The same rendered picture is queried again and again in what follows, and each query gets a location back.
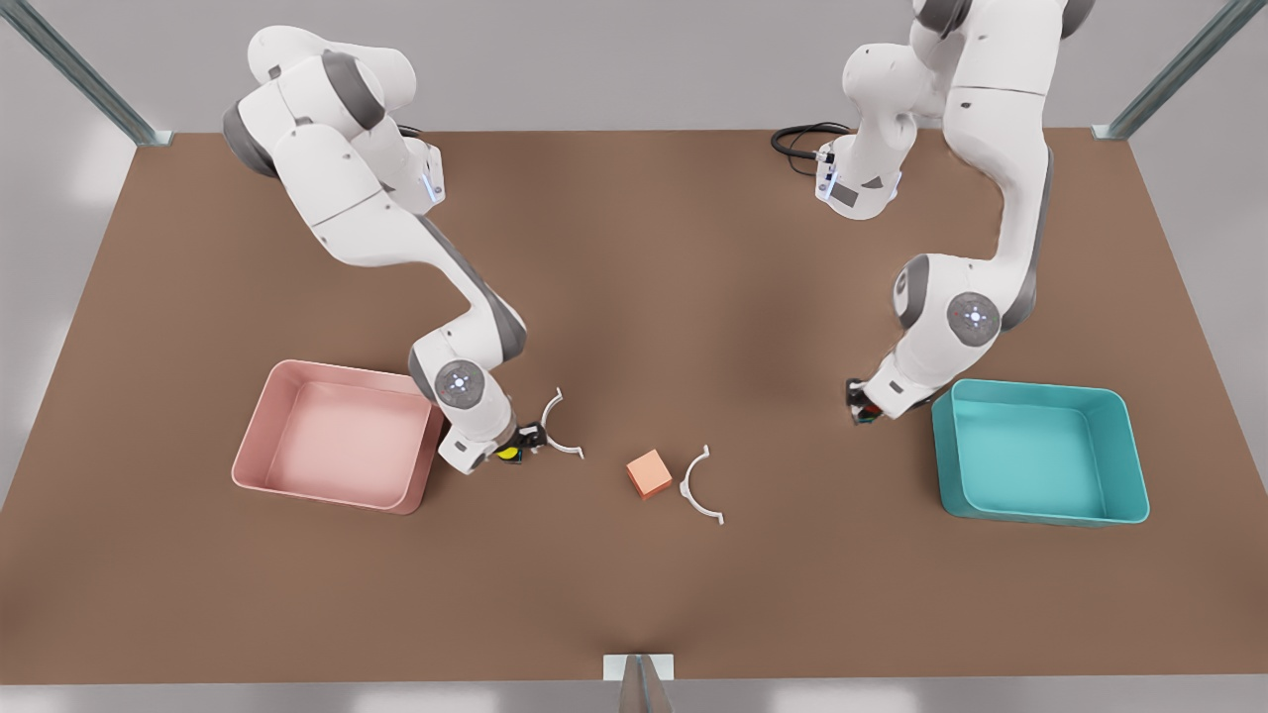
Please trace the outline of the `orange cube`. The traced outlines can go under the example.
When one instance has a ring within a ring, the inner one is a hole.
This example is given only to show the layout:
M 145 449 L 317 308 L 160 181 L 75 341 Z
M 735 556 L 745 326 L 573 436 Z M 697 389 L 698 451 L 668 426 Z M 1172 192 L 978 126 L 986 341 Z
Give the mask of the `orange cube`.
M 670 488 L 675 478 L 670 473 L 670 467 L 662 461 L 661 452 L 648 450 L 643 455 L 629 461 L 626 473 L 639 497 L 650 499 L 658 492 Z

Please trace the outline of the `silver frame post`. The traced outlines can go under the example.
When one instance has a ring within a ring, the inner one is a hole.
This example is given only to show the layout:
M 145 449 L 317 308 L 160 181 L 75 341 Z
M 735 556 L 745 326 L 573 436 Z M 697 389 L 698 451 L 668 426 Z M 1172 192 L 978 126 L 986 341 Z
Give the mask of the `silver frame post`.
M 1268 0 L 1226 0 L 1113 121 L 1090 127 L 1093 137 L 1115 142 L 1131 140 L 1219 49 L 1224 49 L 1227 41 L 1267 6 Z
M 172 131 L 158 131 L 132 108 L 29 0 L 0 0 L 0 16 L 36 47 L 60 75 L 87 98 L 137 148 L 166 148 Z
M 618 713 L 675 713 L 664 689 L 675 681 L 672 653 L 604 655 L 602 680 L 620 683 Z

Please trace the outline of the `blue storage box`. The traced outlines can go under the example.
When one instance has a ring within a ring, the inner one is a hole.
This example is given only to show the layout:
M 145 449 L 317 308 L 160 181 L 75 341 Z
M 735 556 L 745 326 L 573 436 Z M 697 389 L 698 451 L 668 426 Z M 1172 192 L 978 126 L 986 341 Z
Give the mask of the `blue storage box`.
M 1115 391 L 965 378 L 931 416 L 940 497 L 954 516 L 1099 528 L 1150 515 Z

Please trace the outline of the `white curved bracket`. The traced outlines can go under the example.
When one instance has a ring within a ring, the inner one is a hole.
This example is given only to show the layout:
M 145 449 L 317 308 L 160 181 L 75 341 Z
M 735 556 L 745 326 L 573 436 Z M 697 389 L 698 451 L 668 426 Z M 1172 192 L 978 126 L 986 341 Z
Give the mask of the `white curved bracket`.
M 583 447 L 566 447 L 566 444 L 560 444 L 559 442 L 555 442 L 554 436 L 552 435 L 552 429 L 549 429 L 549 416 L 552 416 L 552 411 L 563 400 L 566 400 L 566 396 L 563 396 L 563 392 L 562 392 L 560 388 L 557 388 L 555 393 L 554 393 L 554 397 L 552 398 L 552 401 L 549 401 L 545 405 L 545 407 L 541 411 L 540 425 L 541 425 L 543 433 L 545 433 L 545 443 L 548 444 L 548 447 L 552 447 L 553 450 L 557 450 L 557 452 L 560 452 L 560 453 L 567 453 L 567 455 L 576 455 L 576 457 L 579 457 L 581 459 L 583 459 L 585 458 Z
M 694 457 L 694 461 L 689 462 L 686 472 L 683 473 L 683 480 L 681 480 L 681 482 L 678 483 L 678 491 L 680 496 L 682 496 L 685 501 L 687 501 L 689 505 L 692 506 L 694 511 L 701 514 L 702 516 L 715 520 L 716 524 L 719 525 L 724 525 L 725 524 L 724 514 L 702 506 L 700 501 L 697 501 L 697 499 L 694 497 L 694 492 L 691 488 L 694 469 L 696 469 L 696 467 L 701 464 L 702 461 L 706 461 L 706 458 L 709 458 L 710 455 L 711 455 L 710 447 L 705 444 L 705 447 L 702 447 L 700 455 Z

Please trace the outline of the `pink storage box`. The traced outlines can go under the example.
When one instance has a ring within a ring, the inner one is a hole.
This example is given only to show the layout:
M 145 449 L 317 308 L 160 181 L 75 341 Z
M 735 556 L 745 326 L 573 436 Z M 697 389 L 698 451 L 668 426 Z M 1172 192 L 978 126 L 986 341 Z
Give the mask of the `pink storage box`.
M 443 422 L 408 376 L 278 362 L 231 477 L 246 490 L 408 515 L 424 499 Z

